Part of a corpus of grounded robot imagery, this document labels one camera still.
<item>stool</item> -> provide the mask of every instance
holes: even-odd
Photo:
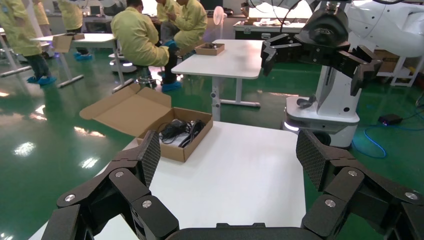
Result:
[[[158,79],[152,78],[152,74],[150,73],[148,66],[140,66],[140,65],[134,65],[134,66],[137,68],[137,78],[135,79],[136,83],[143,84],[146,87],[149,87],[151,89],[157,86],[156,81]]]

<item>metal screw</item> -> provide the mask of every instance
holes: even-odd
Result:
[[[123,171],[119,171],[119,172],[115,173],[115,177],[117,177],[117,178],[122,177],[123,175],[124,175]]]
[[[348,171],[347,172],[350,176],[353,176],[353,177],[356,177],[356,176],[358,176],[358,173],[356,172],[356,171]]]
[[[418,196],[413,194],[412,192],[405,192],[405,196],[407,196],[408,198],[412,200],[418,200]]]
[[[336,206],[336,203],[331,199],[327,199],[325,200],[325,205],[329,206],[330,208],[334,208]]]
[[[150,207],[152,205],[152,201],[150,200],[146,200],[142,203],[143,208],[147,209],[148,207]]]
[[[70,202],[70,201],[72,201],[74,198],[75,198],[75,195],[74,195],[74,194],[67,195],[67,196],[65,197],[65,201],[66,201],[66,202]]]

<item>small cardboard box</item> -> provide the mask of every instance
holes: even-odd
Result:
[[[53,36],[53,42],[51,45],[53,46],[53,51],[56,53],[68,53],[71,48],[72,40],[81,40],[85,39],[83,33],[65,33],[62,35]]]
[[[216,56],[225,50],[225,44],[223,43],[204,43],[196,48],[196,54]]]
[[[149,130],[161,131],[166,123],[174,119],[187,122],[201,120],[206,126],[185,148],[160,144],[162,157],[184,163],[212,128],[212,114],[171,107],[170,96],[148,87],[142,90],[140,88],[138,84],[131,84],[84,108],[79,115],[83,119],[94,119],[120,132],[138,137],[138,144]]]
[[[383,60],[379,72],[392,73],[398,63],[399,56],[386,50],[375,50],[374,54]]]

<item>person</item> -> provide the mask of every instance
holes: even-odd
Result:
[[[63,24],[67,33],[81,33],[83,27],[83,11],[78,6],[78,2],[70,3],[66,0],[57,0],[57,5],[62,13]],[[93,56],[87,48],[77,47],[74,57],[78,61],[90,60]]]
[[[126,0],[127,8],[118,13],[110,23],[113,35],[119,41],[125,59],[136,66],[165,67],[162,92],[181,88],[171,69],[177,65],[174,49],[157,47],[159,33],[150,17],[143,15],[142,0]]]
[[[34,76],[28,78],[29,83],[47,85],[56,81],[52,76],[46,60],[42,57],[41,45],[36,38],[27,10],[21,0],[0,1],[0,25],[6,33],[10,47],[17,54],[23,55],[34,70]]]
[[[160,40],[163,44],[174,39],[180,29],[175,25],[174,21],[169,21],[167,13],[181,14],[181,6],[175,0],[156,0],[157,2],[157,21],[155,24],[160,25]]]
[[[38,25],[40,26],[41,33],[44,37],[51,36],[50,23],[46,16],[43,3],[40,0],[32,0],[35,17],[37,18]]]
[[[176,0],[182,6],[181,15],[168,12],[170,21],[174,21],[180,31],[174,36],[176,46],[183,49],[202,39],[208,25],[208,16],[202,4],[197,0]]]

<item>white table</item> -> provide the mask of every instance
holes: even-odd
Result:
[[[175,74],[212,76],[212,115],[221,120],[221,104],[243,105],[260,108],[259,102],[242,101],[242,79],[257,79],[261,71],[260,40],[224,40],[214,41],[225,44],[225,50],[217,56],[194,54],[172,69]],[[220,99],[220,85],[225,78],[235,78],[235,100]]]
[[[24,67],[21,67],[21,68],[17,67],[15,60],[12,57],[11,52],[9,51],[9,48],[5,43],[5,40],[3,39],[3,36],[5,36],[5,35],[6,35],[5,30],[2,27],[0,27],[1,47],[4,49],[4,52],[6,53],[6,57],[9,60],[10,65],[12,66],[12,70],[0,73],[0,77],[6,77],[6,76],[9,76],[9,75],[12,75],[12,74],[17,74],[17,73],[21,73],[21,72],[32,69],[31,66],[24,66]]]
[[[33,41],[40,41],[40,42],[52,42],[54,36],[60,36],[62,34],[52,35],[52,36],[44,36],[44,37],[37,37],[32,39]],[[80,40],[73,40],[71,47],[73,48],[100,48],[100,49],[113,49],[113,54],[115,55],[115,60],[117,63],[119,63],[118,59],[118,53],[117,53],[117,46],[115,43],[116,38],[112,33],[84,33],[85,39]],[[65,56],[60,53],[60,60],[63,63],[63,68],[66,73],[67,81],[62,82],[58,85],[59,88],[62,88],[64,86],[67,86],[69,84],[72,84],[80,79],[82,79],[83,75],[78,75],[76,77],[72,77],[71,71],[68,67],[68,63],[66,62]],[[118,64],[118,75],[119,75],[119,81],[120,85],[113,89],[113,92],[116,92],[127,85],[131,84],[133,82],[132,79],[129,79],[128,81],[124,80],[124,75],[121,70],[121,65]]]
[[[180,229],[217,223],[300,227],[305,209],[297,135],[215,121],[187,162],[161,158],[152,194],[174,214]],[[133,140],[125,149],[136,147]],[[39,240],[46,225],[30,240]],[[118,215],[96,240],[136,240]]]

